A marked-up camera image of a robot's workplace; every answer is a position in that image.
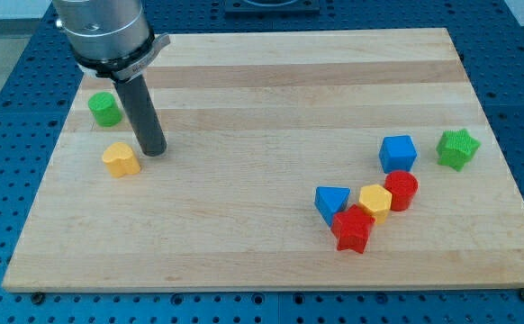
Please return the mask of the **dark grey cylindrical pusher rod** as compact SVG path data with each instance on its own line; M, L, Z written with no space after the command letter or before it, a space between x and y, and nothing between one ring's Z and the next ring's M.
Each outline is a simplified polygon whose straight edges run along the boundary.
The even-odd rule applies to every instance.
M149 94L143 75L128 82L115 83L123 110L131 124L141 151L149 157L162 155L167 150L167 140Z

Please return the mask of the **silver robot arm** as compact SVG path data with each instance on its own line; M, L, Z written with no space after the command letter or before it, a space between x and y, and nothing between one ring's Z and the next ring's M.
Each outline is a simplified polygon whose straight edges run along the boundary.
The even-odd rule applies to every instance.
M143 154L166 152L167 140L149 94L145 69L170 44L156 34L141 0L53 0L56 26L68 37L79 67L110 79Z

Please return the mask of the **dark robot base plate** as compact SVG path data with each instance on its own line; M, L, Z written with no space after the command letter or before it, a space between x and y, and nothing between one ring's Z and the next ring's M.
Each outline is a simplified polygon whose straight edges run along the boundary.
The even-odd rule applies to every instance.
M319 0L224 0L226 14L318 13Z

